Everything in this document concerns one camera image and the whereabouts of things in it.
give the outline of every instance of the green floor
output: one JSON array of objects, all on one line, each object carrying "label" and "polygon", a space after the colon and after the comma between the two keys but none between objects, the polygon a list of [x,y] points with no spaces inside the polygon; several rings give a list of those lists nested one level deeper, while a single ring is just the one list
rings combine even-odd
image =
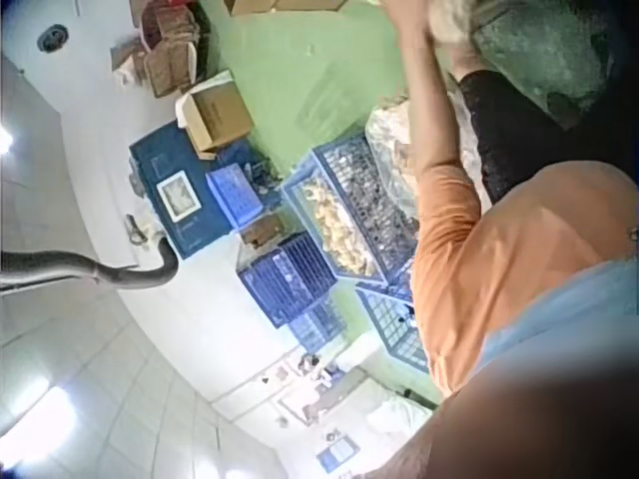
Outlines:
[{"label": "green floor", "polygon": [[[218,64],[219,52],[256,124],[253,142],[283,176],[311,147],[362,126],[374,105],[403,89],[394,34],[380,9],[364,0],[350,0],[338,13],[234,18],[222,0],[201,3],[218,36],[210,67]],[[562,3],[531,2],[477,38],[486,56],[540,105],[548,91],[587,104],[604,82],[596,56],[584,48],[599,26],[584,26]],[[349,338],[370,328],[349,286],[334,295],[347,317]],[[375,373],[388,385],[439,397],[427,375],[396,361],[378,364]]]}]

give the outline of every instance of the plastic bag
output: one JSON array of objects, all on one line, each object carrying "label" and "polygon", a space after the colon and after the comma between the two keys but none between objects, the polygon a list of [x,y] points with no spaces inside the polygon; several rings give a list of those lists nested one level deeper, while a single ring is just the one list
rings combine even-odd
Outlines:
[{"label": "plastic bag", "polygon": [[[448,96],[459,125],[461,162],[475,184],[482,211],[486,212],[491,204],[481,182],[481,160],[470,115],[461,94],[449,93]],[[409,154],[408,106],[405,97],[398,97],[389,104],[375,108],[368,118],[365,131],[386,192],[407,216],[417,218],[417,182]]]}]

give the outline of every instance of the hand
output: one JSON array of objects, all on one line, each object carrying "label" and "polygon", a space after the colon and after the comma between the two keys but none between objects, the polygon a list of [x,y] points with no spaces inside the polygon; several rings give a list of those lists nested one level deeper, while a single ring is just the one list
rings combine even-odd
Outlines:
[{"label": "hand", "polygon": [[430,37],[430,0],[382,0],[400,40]]}]

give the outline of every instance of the blue plastic crate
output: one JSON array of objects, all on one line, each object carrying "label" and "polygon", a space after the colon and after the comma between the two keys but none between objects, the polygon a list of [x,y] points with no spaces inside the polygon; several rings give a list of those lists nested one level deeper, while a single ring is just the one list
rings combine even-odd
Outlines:
[{"label": "blue plastic crate", "polygon": [[337,282],[306,232],[285,239],[238,275],[275,327],[304,313]]},{"label": "blue plastic crate", "polygon": [[388,284],[414,255],[415,227],[388,197],[363,133],[315,148],[283,182],[283,193],[320,249],[324,237],[307,200],[304,186],[324,182],[343,205],[365,243],[374,268],[353,273],[326,261],[337,277]]},{"label": "blue plastic crate", "polygon": [[357,286],[360,289],[366,289],[390,299],[396,299],[406,304],[413,305],[412,291],[410,290],[410,273],[412,272],[412,263],[413,258],[411,258],[406,265],[399,270],[397,276],[389,285],[360,282]]},{"label": "blue plastic crate", "polygon": [[404,301],[358,286],[357,295],[386,347],[395,359],[428,372],[426,353],[414,326],[414,310]]},{"label": "blue plastic crate", "polygon": [[264,205],[240,165],[233,164],[207,173],[207,183],[236,230],[249,225],[264,211]]},{"label": "blue plastic crate", "polygon": [[289,323],[289,328],[302,347],[315,354],[345,329],[345,324],[326,299]]}]

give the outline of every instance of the person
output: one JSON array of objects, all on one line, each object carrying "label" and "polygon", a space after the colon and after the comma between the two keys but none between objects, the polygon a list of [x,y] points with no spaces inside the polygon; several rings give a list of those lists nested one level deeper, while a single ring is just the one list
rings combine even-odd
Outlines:
[{"label": "person", "polygon": [[564,131],[470,42],[445,46],[494,203],[482,217],[429,1],[385,6],[411,101],[415,315],[445,399],[364,477],[639,477],[636,70]]}]

